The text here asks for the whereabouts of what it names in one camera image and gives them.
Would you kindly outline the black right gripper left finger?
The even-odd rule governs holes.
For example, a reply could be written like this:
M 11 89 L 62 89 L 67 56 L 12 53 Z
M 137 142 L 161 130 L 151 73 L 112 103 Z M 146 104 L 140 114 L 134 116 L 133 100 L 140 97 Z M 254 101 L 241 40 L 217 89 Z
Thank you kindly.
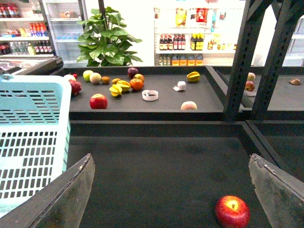
M 77 228 L 95 175 L 91 154 L 85 155 L 30 199 L 0 219 L 2 228 Z

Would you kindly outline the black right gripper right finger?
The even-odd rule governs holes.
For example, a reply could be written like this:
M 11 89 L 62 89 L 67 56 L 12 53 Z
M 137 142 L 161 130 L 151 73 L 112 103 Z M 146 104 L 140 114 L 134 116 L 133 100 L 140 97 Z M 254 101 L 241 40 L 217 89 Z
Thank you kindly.
M 304 226 L 304 183 L 257 154 L 249 172 L 258 200 L 274 228 Z

